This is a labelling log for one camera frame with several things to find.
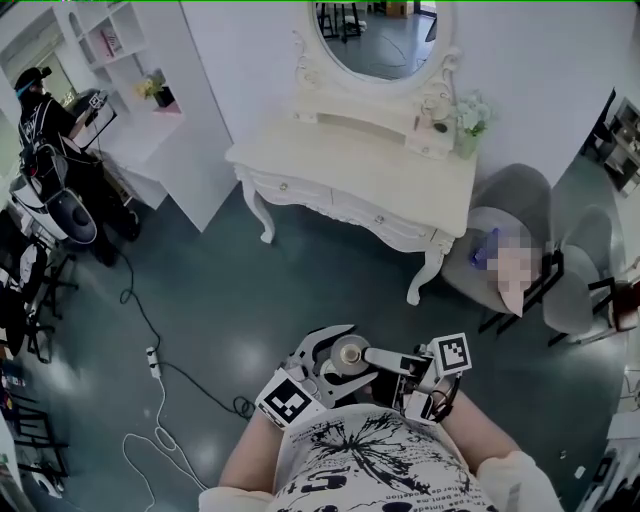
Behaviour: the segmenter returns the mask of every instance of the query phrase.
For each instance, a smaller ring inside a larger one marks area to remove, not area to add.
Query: black cap
[[[18,96],[20,96],[20,94],[22,94],[28,87],[40,82],[43,78],[48,77],[50,74],[51,69],[49,68],[43,68],[42,70],[38,68],[29,68],[23,71],[22,74],[18,77],[14,89],[18,93]]]

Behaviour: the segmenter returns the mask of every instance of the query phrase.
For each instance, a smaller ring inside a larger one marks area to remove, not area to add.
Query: white sleeve
[[[198,508],[200,512],[265,512],[272,500],[266,492],[214,487],[200,494]]]
[[[547,475],[523,452],[504,459],[487,459],[476,477],[498,510],[504,512],[562,512]]]

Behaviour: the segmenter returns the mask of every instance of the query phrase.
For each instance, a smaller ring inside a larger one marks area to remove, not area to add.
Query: potted plant
[[[478,91],[463,97],[455,107],[458,134],[456,153],[465,160],[478,148],[480,136],[487,130],[492,117],[491,108],[482,101]]]
[[[171,105],[175,99],[169,87],[165,86],[166,80],[162,71],[156,69],[153,73],[144,77],[144,80],[135,86],[138,96],[143,99],[153,97],[159,107],[165,108]]]

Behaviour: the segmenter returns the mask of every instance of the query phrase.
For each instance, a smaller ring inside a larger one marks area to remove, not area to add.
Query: small vase
[[[478,142],[480,137],[478,135],[471,135],[466,132],[458,132],[456,139],[456,153],[463,160],[469,160],[478,149]]]
[[[163,87],[162,90],[155,93],[153,97],[160,108],[167,108],[175,101],[173,94],[171,94],[171,90],[168,87]]]

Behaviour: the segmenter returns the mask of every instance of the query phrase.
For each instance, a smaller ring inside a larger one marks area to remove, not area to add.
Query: mirror frame
[[[352,93],[356,92],[371,97],[405,95],[423,87],[430,78],[439,75],[444,66],[447,66],[449,70],[454,70],[457,67],[460,52],[451,46],[455,7],[450,2],[436,3],[438,34],[428,59],[413,75],[397,80],[385,80],[350,70],[334,56],[324,37],[320,34],[315,2],[300,2],[297,4],[297,8],[298,30],[295,30],[294,33],[299,39],[302,39],[297,43],[302,46],[300,58],[303,60],[302,63],[299,61],[299,67],[302,64],[302,69],[309,71],[314,68],[313,74],[320,72],[340,88],[347,89]],[[313,79],[309,76],[305,78],[306,80]]]

